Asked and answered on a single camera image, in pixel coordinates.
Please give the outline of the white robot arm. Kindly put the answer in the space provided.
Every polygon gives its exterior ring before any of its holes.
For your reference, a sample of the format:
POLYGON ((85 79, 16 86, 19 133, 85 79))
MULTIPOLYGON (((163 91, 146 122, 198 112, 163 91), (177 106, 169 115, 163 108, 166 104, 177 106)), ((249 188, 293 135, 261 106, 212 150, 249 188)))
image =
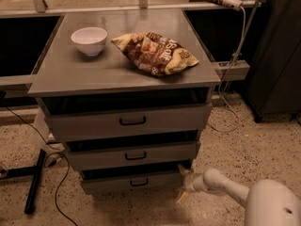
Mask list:
POLYGON ((301 226, 301 200, 280 182, 265 179, 248 188, 218 169, 195 173, 182 165, 178 168, 182 175, 179 202, 192 193, 228 195, 245 208, 244 226, 301 226))

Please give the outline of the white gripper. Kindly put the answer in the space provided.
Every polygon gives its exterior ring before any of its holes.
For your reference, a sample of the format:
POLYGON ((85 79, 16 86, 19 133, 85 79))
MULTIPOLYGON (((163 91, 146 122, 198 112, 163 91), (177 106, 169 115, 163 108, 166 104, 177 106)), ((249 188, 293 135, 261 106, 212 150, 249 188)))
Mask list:
POLYGON ((183 189, 181 190, 176 203, 181 203, 185 201, 190 193, 196 193, 203 191, 205 189, 203 175, 201 173, 192 173, 191 169, 179 164, 178 169, 180 174, 183 176, 183 189))

